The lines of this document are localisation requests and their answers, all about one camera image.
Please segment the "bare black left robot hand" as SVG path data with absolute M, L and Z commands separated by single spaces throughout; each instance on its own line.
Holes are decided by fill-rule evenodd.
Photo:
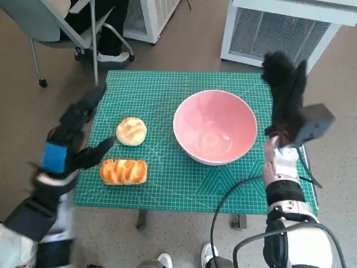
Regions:
M 106 88 L 95 87 L 81 100 L 71 104 L 59 119 L 59 125 L 47 135 L 40 170 L 56 179 L 63 179 L 79 169 L 98 165 L 115 143 L 110 136 L 96 147 L 82 149 L 83 127 L 95 116 Z

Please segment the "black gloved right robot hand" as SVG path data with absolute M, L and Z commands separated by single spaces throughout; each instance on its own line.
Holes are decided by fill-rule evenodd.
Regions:
M 269 85 L 272 96 L 272 124 L 264 130 L 269 137 L 282 131 L 303 105 L 307 84 L 307 61 L 294 66 L 282 52 L 265 54 L 262 79 Z

